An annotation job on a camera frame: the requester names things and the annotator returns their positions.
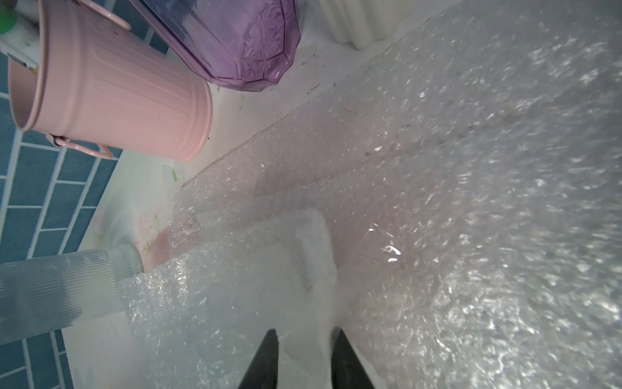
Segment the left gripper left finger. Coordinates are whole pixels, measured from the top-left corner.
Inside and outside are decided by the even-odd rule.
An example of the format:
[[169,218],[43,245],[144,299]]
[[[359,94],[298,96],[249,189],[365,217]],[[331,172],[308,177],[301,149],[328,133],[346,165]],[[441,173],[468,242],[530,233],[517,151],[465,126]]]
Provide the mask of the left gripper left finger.
[[239,389],[277,389],[280,344],[275,329],[270,329],[259,345]]

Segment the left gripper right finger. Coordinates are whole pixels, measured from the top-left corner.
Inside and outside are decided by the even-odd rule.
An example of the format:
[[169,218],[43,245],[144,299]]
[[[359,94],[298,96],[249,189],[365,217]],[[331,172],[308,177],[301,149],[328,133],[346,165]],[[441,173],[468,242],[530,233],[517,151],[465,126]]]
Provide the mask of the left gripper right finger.
[[331,340],[330,379],[333,389],[374,389],[343,329],[335,327]]

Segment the clear bubble wrap sheet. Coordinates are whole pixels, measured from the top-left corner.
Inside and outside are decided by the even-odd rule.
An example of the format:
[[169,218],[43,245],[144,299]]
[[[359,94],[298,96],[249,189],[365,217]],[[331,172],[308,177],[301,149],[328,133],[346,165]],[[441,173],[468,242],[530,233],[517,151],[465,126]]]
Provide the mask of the clear bubble wrap sheet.
[[275,331],[281,388],[327,388],[330,230],[312,208],[206,242],[123,283],[150,388],[236,388]]
[[620,2],[452,6],[179,204],[230,241],[308,207],[388,387],[620,387]]

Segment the clear ribbed glass vase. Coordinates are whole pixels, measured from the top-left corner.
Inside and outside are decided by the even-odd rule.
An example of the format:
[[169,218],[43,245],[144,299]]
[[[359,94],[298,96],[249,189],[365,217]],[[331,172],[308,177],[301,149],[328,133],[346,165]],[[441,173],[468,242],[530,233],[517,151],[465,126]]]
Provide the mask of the clear ribbed glass vase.
[[123,310],[121,283],[143,272],[131,244],[1,265],[1,343]]

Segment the purple vase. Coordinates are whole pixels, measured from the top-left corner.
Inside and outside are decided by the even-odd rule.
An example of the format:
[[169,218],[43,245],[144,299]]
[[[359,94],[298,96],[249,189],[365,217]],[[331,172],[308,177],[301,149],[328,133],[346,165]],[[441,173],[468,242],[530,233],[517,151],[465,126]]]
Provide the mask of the purple vase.
[[293,1],[133,1],[132,6],[198,76],[261,92],[293,65],[301,40]]

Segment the cream ribbed cylinder vase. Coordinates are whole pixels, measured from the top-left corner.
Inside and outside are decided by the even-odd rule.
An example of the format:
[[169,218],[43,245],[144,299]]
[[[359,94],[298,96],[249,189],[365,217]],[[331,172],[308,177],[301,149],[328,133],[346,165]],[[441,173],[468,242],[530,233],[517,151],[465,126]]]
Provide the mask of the cream ribbed cylinder vase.
[[416,6],[411,0],[319,0],[335,40],[364,50],[384,40]]

